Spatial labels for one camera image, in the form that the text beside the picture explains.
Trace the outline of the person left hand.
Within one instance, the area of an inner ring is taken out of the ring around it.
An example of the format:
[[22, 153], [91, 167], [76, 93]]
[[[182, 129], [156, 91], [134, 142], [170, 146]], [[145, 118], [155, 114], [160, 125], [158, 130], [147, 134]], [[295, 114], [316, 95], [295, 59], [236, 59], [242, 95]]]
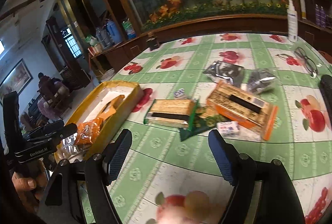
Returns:
[[18, 196], [29, 213], [36, 214], [39, 208], [39, 202], [43, 197], [44, 189], [48, 184], [43, 163], [38, 160], [39, 173], [37, 177], [23, 177], [14, 172], [12, 182], [18, 193]]

